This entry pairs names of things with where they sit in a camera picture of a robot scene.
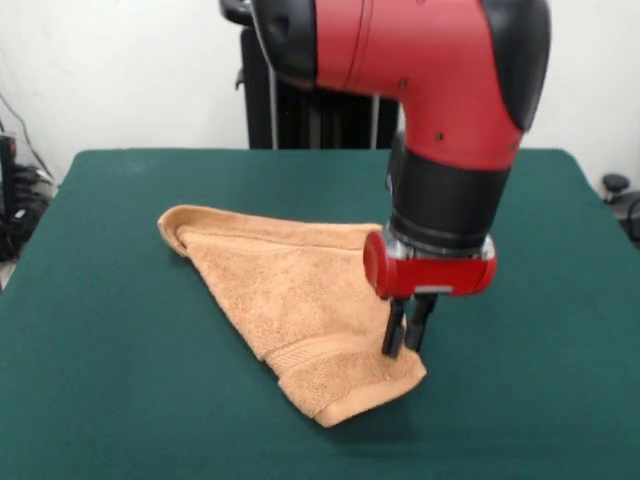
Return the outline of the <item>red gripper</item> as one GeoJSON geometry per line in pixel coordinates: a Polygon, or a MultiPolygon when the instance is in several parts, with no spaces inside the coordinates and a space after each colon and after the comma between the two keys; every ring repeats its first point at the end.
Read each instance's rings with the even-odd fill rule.
{"type": "Polygon", "coordinates": [[[363,265],[377,296],[392,298],[382,354],[396,358],[404,339],[403,299],[416,296],[404,341],[408,349],[419,351],[438,294],[468,296],[486,290],[496,273],[497,253],[493,239],[487,237],[479,253],[470,257],[429,256],[402,243],[390,231],[379,230],[366,237],[363,265]]]}

